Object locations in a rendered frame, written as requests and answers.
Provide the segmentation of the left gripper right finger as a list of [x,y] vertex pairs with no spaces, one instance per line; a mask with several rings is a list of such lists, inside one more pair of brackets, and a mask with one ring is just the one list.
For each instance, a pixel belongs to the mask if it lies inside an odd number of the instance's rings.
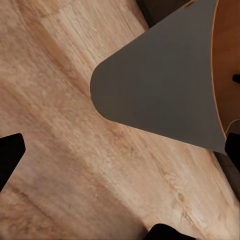
[[240,172],[240,134],[229,133],[224,150]]

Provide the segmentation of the trash can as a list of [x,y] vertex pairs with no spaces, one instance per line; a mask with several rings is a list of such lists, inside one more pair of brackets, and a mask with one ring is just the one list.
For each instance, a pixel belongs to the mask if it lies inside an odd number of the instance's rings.
[[191,0],[102,61],[90,96],[107,120],[227,154],[240,121],[240,0]]

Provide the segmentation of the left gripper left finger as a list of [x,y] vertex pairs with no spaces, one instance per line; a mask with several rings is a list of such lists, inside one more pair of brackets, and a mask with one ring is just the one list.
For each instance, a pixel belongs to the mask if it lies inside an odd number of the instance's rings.
[[25,152],[25,142],[21,133],[0,138],[0,192]]

